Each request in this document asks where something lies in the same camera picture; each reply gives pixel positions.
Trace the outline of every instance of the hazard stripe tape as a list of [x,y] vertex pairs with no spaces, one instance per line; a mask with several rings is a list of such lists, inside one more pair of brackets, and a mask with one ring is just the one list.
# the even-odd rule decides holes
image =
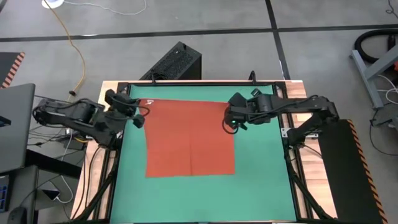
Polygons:
[[7,88],[11,85],[12,80],[14,79],[17,70],[19,68],[19,66],[22,63],[22,60],[25,57],[25,53],[22,52],[20,53],[17,58],[15,59],[14,63],[12,64],[11,68],[10,68],[10,72],[7,74],[6,79],[3,81],[3,83],[1,84],[0,88]]
[[376,186],[374,185],[373,179],[371,177],[371,173],[369,171],[368,163],[366,162],[366,158],[363,153],[361,144],[359,143],[359,138],[358,138],[358,135],[356,134],[354,123],[352,120],[349,120],[349,119],[347,119],[347,122],[351,128],[351,132],[353,133],[354,141],[356,143],[356,147],[358,148],[359,157],[361,158],[363,168],[365,169],[365,174],[368,178],[368,182],[371,187],[371,190],[373,191],[373,197],[374,197],[374,200],[376,201],[376,206],[379,208],[379,214],[381,216],[381,220],[382,220],[383,224],[388,224],[386,214],[384,213],[383,207],[381,205],[379,194],[377,193]]

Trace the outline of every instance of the yellow cable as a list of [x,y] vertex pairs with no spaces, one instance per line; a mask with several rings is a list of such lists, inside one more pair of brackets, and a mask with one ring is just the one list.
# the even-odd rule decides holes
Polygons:
[[78,139],[78,138],[76,138],[76,137],[74,137],[74,139],[75,139],[76,141],[80,142],[80,143],[88,143],[88,140],[81,140],[81,139]]
[[83,62],[83,75],[81,76],[80,81],[78,82],[78,84],[77,84],[77,85],[75,86],[75,88],[73,89],[73,91],[76,92],[76,91],[79,89],[79,87],[80,87],[81,84],[83,83],[83,80],[84,80],[85,77],[86,77],[86,62],[85,62],[85,59],[83,58],[83,56],[82,56],[80,50],[73,44],[73,42],[72,42],[72,40],[71,40],[71,38],[70,38],[68,29],[65,27],[65,25],[63,24],[63,22],[61,21],[61,19],[58,17],[58,14],[54,11],[54,9],[51,8],[51,6],[48,4],[47,0],[44,0],[44,2],[45,2],[45,4],[49,7],[49,9],[51,9],[52,13],[55,15],[55,17],[58,19],[58,21],[61,23],[63,29],[64,29],[65,32],[67,33],[67,36],[68,36],[68,40],[69,40],[70,45],[71,45],[74,49],[76,49],[76,51],[77,51],[77,52],[79,53],[79,55],[80,55],[81,61]]

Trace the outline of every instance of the white cable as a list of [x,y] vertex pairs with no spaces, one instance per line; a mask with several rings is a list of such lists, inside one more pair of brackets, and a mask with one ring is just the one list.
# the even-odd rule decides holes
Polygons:
[[[70,138],[69,138],[67,147],[65,148],[65,152],[63,153],[63,156],[62,156],[62,158],[61,158],[61,161],[62,161],[62,162],[63,162],[63,158],[65,157],[65,155],[66,155],[67,152],[68,152],[69,145],[70,145],[70,143],[72,142],[72,137],[73,137],[73,130],[70,130]],[[63,200],[61,200],[59,197],[56,197],[55,199],[57,199],[57,200],[58,200],[59,202],[61,202],[61,203],[69,203],[69,202],[71,202],[71,201],[73,200],[73,191],[72,191],[72,189],[69,187],[68,182],[65,180],[65,178],[63,178],[62,175],[61,175],[61,178],[62,178],[62,180],[64,181],[64,183],[67,185],[67,187],[68,187],[68,189],[69,189],[69,191],[70,191],[71,197],[70,197],[70,199],[67,200],[66,202],[64,202]]]
[[111,12],[114,12],[114,13],[116,13],[116,14],[120,14],[120,15],[122,15],[122,16],[135,16],[135,15],[138,15],[138,14],[142,13],[145,9],[147,9],[147,0],[144,0],[144,4],[145,4],[144,8],[141,9],[140,11],[134,12],[134,13],[123,13],[123,12],[118,12],[118,11],[115,11],[115,10],[113,10],[113,9],[111,9],[111,8],[107,8],[107,7],[101,6],[101,5],[99,5],[99,4],[93,4],[93,3],[89,3],[89,2],[75,3],[75,2],[64,1],[64,3],[72,4],[72,5],[75,5],[75,6],[96,6],[96,7],[100,7],[100,8],[102,8],[102,9],[109,10],[109,11],[111,11]]
[[383,79],[385,79],[385,80],[387,80],[390,84],[391,84],[391,86],[392,86],[392,89],[390,89],[390,90],[378,90],[378,91],[385,91],[386,92],[386,99],[390,102],[390,103],[393,103],[393,104],[397,104],[398,105],[398,102],[395,102],[395,101],[392,101],[389,97],[388,97],[388,94],[391,92],[391,91],[394,91],[395,90],[395,92],[396,93],[398,93],[398,89],[396,88],[396,86],[393,84],[393,82],[390,80],[390,79],[388,79],[387,77],[385,77],[384,75],[378,75],[379,77],[381,77],[381,78],[383,78]]

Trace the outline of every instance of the table leg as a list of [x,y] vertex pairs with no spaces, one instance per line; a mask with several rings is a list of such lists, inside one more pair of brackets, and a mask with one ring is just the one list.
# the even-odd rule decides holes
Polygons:
[[39,169],[79,179],[81,168],[59,161],[29,149],[26,150],[25,166],[36,165]]

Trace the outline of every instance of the wooden table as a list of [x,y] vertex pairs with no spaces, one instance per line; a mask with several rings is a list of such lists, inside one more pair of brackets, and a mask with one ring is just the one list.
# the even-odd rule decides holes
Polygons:
[[[108,89],[113,89],[114,91],[117,90],[118,84],[119,83],[150,83],[151,81],[104,81],[101,87],[101,92],[99,94],[99,100],[98,103],[105,105],[106,109],[109,107],[107,103],[104,101],[105,97],[105,91]],[[252,82],[249,80],[173,80],[173,81],[166,81],[166,80],[160,80],[157,81],[159,83],[162,82],[179,82],[179,83],[184,83],[184,82],[200,82],[200,83],[214,83],[214,82],[231,82],[231,83],[236,83],[236,82]],[[280,80],[259,80],[258,82],[285,82],[286,89],[287,89],[287,94],[289,98],[305,98],[306,93],[304,89],[304,84],[302,81],[294,81],[294,80],[289,80],[289,81],[280,81]],[[311,115],[310,114],[293,114],[293,122],[294,126],[300,126],[304,121],[306,121]],[[286,116],[284,116],[284,123],[285,127],[287,127],[287,119]],[[317,140],[307,140],[306,145],[314,148],[320,153],[320,148],[318,145]],[[93,154],[96,151],[98,145],[94,141],[90,141],[87,145],[86,149],[86,180],[85,182],[88,182],[88,170],[89,170],[89,165],[92,158]],[[104,153],[105,151],[103,149],[100,149],[100,151],[97,153],[94,161],[93,161],[93,167],[91,170],[91,177],[90,177],[90,188],[88,190],[88,202],[91,201],[93,196],[98,190],[98,184],[100,182],[100,175],[103,167],[103,162],[104,162]],[[332,217],[337,217],[336,215],[336,210],[335,206],[333,204],[333,199],[331,197],[331,192],[329,188],[329,183],[328,179],[326,176],[326,171],[325,171],[325,166],[323,165],[322,159],[320,159],[314,152],[311,150],[308,150],[307,148],[302,148],[300,151],[301,155],[301,160],[303,164],[303,169],[304,169],[304,176],[305,180],[307,181],[307,188],[310,191],[310,193],[314,196],[314,198],[317,200],[317,202],[322,206],[322,208]],[[109,169],[112,166],[113,163],[113,157],[114,155],[112,154],[110,156],[109,160]],[[298,188],[297,189],[297,195],[298,195],[298,202],[299,202],[299,207],[300,207],[300,213],[303,218],[307,217],[307,214],[305,212],[305,205],[304,205],[304,200],[303,196]],[[99,211],[99,218],[104,218],[105,217],[105,210],[106,210],[106,204],[108,202],[108,190],[104,193],[102,202],[101,202],[101,208]],[[80,175],[80,180],[78,184],[78,188],[76,191],[76,197],[75,197],[75,202],[73,204],[73,210],[72,214],[75,213],[76,209],[78,208],[78,204],[80,203],[80,199],[83,194],[83,202],[82,205],[80,206],[77,215],[84,210],[84,205],[86,203],[85,197],[86,197],[86,191],[83,192],[83,170],[82,174]]]

